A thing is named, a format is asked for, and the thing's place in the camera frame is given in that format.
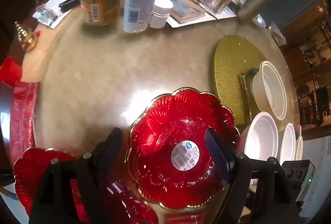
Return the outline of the small book on tray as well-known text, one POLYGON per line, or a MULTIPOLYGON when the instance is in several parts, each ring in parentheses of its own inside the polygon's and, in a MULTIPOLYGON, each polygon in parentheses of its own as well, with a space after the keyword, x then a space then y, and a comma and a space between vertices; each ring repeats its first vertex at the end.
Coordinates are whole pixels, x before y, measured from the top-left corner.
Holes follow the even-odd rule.
POLYGON ((170 16, 178 23, 186 23, 199 19, 206 14, 205 9, 196 5, 191 0, 171 0, 173 9, 170 16))

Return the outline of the gold glitter round placemat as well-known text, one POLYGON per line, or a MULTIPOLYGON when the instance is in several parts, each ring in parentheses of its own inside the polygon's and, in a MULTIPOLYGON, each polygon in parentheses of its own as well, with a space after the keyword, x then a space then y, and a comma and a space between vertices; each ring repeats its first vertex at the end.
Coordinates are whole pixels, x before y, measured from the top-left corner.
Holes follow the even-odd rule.
POLYGON ((242 74, 258 68, 264 60, 265 56, 253 43, 238 35, 225 36, 215 49, 213 74, 217 96, 234 114, 238 129, 249 124, 242 74))

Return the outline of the small white cap jar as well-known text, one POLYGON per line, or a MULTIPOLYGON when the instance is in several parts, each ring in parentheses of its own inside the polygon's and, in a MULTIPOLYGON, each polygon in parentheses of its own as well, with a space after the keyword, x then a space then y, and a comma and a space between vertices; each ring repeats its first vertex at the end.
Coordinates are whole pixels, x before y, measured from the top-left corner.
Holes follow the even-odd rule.
POLYGON ((155 0, 149 21, 149 27, 161 29, 166 25, 167 19, 173 9, 171 0, 155 0))

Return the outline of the cream ribbed plastic bowl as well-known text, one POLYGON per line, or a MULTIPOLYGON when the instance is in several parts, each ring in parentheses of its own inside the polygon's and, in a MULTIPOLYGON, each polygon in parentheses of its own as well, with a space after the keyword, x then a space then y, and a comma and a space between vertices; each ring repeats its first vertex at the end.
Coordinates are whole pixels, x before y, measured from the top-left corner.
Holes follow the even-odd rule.
POLYGON ((287 94, 281 76, 271 62, 261 62, 252 80, 252 94, 260 111, 270 113, 278 121, 285 118, 287 94))

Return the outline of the red glass plate left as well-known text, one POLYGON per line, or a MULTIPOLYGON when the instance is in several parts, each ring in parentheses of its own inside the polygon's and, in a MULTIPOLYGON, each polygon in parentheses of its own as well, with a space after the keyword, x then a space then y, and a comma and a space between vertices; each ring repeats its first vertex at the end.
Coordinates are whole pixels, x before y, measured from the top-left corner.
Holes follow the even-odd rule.
POLYGON ((27 149, 15 162, 15 190, 29 223, 91 223, 76 164, 66 152, 40 148, 27 149))

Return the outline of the red flower glass plate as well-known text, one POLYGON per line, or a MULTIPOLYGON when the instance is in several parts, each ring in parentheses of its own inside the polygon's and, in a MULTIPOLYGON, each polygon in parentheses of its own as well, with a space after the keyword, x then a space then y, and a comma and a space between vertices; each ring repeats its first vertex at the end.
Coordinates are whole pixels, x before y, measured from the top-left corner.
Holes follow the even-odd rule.
POLYGON ((210 128, 232 146, 239 142, 234 114, 209 92, 184 87, 152 100, 131 127, 125 160, 144 199, 182 210, 223 190, 204 142, 210 128))

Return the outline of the gold pagoda ornament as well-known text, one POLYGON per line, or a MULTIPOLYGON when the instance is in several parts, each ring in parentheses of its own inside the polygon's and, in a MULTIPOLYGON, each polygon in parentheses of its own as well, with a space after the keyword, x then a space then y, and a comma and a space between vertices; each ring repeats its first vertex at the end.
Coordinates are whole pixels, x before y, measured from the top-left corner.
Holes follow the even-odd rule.
POLYGON ((34 49, 38 43, 38 36, 30 28, 23 28, 18 22, 15 22, 14 25, 17 31, 17 38, 22 46, 22 49, 24 51, 31 51, 34 49))

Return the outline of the white foam bowl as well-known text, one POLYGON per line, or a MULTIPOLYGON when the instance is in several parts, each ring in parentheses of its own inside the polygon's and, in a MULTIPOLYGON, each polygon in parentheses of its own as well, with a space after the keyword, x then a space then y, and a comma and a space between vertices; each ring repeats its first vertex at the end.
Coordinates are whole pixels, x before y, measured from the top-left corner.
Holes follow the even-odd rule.
POLYGON ((296 154, 295 154, 295 160, 301 161, 303 156, 303 138, 300 135, 298 139, 296 140, 296 154))
POLYGON ((282 165, 285 161, 293 161, 295 159, 296 150, 296 134, 292 123, 288 123, 283 132, 281 142, 281 151, 279 155, 279 163, 282 165))
POLYGON ((239 151, 253 160, 266 161, 278 153, 278 130, 272 116, 263 111, 241 133, 239 151))

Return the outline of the red cloth table runner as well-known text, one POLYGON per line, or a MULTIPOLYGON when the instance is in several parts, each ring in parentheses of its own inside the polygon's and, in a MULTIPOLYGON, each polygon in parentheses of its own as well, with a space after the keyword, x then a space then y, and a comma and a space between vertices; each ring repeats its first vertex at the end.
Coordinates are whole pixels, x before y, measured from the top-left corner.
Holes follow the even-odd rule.
POLYGON ((24 151, 35 147, 33 120, 40 82, 17 81, 10 118, 10 158, 14 164, 24 151))

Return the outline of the white paper tray sheet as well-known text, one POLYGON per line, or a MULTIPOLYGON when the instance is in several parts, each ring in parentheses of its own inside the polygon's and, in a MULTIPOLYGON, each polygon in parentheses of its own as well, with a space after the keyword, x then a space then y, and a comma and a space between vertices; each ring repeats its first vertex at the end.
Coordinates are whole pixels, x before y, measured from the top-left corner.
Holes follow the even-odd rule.
POLYGON ((196 0, 171 0, 173 9, 167 19, 172 28, 236 17, 229 7, 214 14, 196 0))

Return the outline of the steel thermos flask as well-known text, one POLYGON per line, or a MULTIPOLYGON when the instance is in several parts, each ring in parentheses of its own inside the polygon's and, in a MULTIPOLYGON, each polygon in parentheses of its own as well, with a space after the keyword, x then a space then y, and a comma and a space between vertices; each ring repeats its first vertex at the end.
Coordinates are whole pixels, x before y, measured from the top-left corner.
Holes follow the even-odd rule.
POLYGON ((262 9, 271 3, 272 0, 246 0, 237 12, 241 23, 252 21, 262 9))

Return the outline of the red glass plate bottom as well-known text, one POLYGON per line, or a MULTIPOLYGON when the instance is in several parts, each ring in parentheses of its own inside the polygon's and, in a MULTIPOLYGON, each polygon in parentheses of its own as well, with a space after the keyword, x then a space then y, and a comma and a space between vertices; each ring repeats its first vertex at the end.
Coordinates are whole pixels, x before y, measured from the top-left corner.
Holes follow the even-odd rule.
POLYGON ((147 202, 117 181, 106 181, 100 195, 114 223, 159 223, 147 202))

